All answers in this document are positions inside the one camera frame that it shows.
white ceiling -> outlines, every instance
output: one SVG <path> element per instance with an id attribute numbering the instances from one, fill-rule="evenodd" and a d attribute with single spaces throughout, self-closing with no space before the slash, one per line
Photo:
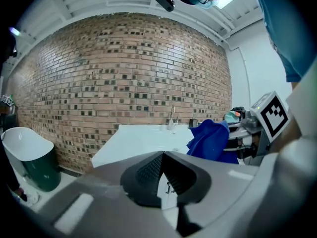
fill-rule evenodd
<path id="1" fill-rule="evenodd" d="M 83 18 L 116 12 L 148 13 L 170 18 L 202 32 L 222 45 L 242 28 L 262 19 L 257 0 L 234 0 L 223 9 L 208 10 L 175 0 L 175 10 L 165 11 L 155 0 L 35 0 L 15 26 L 18 56 L 3 66 L 7 77 L 36 44 L 56 30 Z"/>

freestanding bathtub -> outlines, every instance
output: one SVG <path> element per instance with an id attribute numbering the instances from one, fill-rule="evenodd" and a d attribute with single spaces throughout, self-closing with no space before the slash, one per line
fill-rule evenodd
<path id="1" fill-rule="evenodd" d="M 16 171 L 32 186 L 52 191 L 60 183 L 54 144 L 30 128 L 15 127 L 1 135 L 5 152 Z"/>

brick wall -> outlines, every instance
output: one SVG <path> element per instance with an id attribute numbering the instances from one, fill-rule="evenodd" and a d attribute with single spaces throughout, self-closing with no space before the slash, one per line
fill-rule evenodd
<path id="1" fill-rule="evenodd" d="M 142 14 L 87 18 L 40 42 L 10 76 L 20 126 L 84 172 L 119 124 L 222 120 L 231 104 L 223 48 L 196 30 Z"/>

white floor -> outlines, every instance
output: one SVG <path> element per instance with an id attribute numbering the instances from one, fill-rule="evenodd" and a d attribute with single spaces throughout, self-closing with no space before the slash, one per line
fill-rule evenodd
<path id="1" fill-rule="evenodd" d="M 62 190 L 63 188 L 65 188 L 66 186 L 68 186 L 70 183 L 72 183 L 73 181 L 75 181 L 77 179 L 76 177 L 72 177 L 70 175 L 67 175 L 67 174 L 61 172 L 61 181 L 60 181 L 60 184 L 58 185 L 58 187 L 56 189 L 54 189 L 53 191 L 43 192 L 43 191 L 38 190 L 38 189 L 34 188 L 33 186 L 29 185 L 23 179 L 23 177 L 21 177 L 16 171 L 15 171 L 15 175 L 20 183 L 20 187 L 22 187 L 24 189 L 28 189 L 28 190 L 33 190 L 33 191 L 35 190 L 39 194 L 39 196 L 40 196 L 39 201 L 31 207 L 31 209 L 34 212 L 38 212 L 46 204 L 46 202 L 48 202 L 49 199 L 51 199 L 56 193 L 58 193 L 60 190 Z"/>

blue shirt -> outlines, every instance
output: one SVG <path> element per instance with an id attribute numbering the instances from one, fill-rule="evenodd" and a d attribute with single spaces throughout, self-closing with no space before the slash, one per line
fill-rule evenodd
<path id="1" fill-rule="evenodd" d="M 299 82 L 317 55 L 313 33 L 290 0 L 258 0 L 287 82 Z"/>

